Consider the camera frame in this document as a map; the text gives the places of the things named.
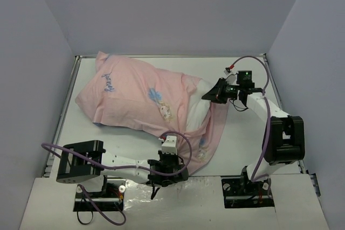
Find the pink and blue Frozen pillowcase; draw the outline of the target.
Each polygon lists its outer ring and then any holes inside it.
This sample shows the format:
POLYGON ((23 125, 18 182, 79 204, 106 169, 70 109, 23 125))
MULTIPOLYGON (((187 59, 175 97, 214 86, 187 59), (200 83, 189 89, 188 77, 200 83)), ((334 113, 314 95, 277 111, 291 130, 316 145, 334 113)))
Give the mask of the pink and blue Frozen pillowcase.
POLYGON ((96 74, 75 98, 100 126, 126 127, 161 136, 183 134, 178 153, 195 173, 213 157, 226 124, 228 105, 210 102, 200 128, 186 131, 189 99, 201 78, 114 54, 99 52, 96 74))

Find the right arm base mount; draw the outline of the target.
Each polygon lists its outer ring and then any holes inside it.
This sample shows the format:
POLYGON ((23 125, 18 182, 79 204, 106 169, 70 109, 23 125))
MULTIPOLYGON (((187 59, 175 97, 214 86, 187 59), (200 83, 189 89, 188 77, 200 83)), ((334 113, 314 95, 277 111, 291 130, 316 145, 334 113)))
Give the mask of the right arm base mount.
POLYGON ((242 183, 240 177, 221 178, 226 209, 274 207, 268 182, 242 183))

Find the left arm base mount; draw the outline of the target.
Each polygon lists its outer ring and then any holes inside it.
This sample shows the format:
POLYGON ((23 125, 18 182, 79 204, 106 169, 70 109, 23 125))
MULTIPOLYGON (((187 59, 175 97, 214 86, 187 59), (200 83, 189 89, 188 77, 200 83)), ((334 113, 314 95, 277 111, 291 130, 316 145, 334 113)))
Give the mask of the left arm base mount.
MULTIPOLYGON (((101 212, 119 212, 124 208, 125 181, 106 180, 100 192, 89 192, 95 206, 101 212)), ((98 212, 78 186, 75 193, 73 212, 98 212)))

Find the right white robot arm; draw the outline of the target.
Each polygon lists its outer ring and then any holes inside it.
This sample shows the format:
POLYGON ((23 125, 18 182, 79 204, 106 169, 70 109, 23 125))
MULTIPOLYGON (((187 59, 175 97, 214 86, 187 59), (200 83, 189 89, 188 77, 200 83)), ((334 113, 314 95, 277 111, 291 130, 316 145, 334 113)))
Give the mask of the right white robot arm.
POLYGON ((258 182, 269 183, 270 175, 279 168, 304 158, 304 122, 300 116, 292 116, 270 101, 265 89, 255 86, 252 71, 227 68, 225 73, 226 77, 220 78, 202 99, 217 104, 239 100, 265 123, 259 158, 243 168, 239 180, 240 190, 251 194, 258 188, 258 182))

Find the white pillow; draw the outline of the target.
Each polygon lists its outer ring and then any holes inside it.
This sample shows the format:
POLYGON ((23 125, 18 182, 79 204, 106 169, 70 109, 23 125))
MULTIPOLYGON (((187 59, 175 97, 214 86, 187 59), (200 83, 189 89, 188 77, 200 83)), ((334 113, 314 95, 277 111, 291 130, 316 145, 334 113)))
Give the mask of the white pillow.
POLYGON ((200 79, 196 85, 196 90, 189 99, 188 114, 186 122, 186 131, 195 131, 201 127, 203 121, 209 111, 210 101, 203 100, 202 96, 206 94, 213 85, 208 81, 200 79))

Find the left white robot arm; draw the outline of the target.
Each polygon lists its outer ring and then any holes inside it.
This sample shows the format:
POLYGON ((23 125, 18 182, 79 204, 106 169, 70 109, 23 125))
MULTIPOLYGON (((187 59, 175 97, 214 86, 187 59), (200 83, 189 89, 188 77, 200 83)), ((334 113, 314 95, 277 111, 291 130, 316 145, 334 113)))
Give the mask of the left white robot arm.
POLYGON ((102 197, 108 192, 108 177, 129 179, 137 184, 167 187, 189 178, 187 166, 178 155, 177 137, 165 136, 159 159, 138 160, 112 154, 102 141, 63 146, 56 181, 81 184, 87 192, 102 197))

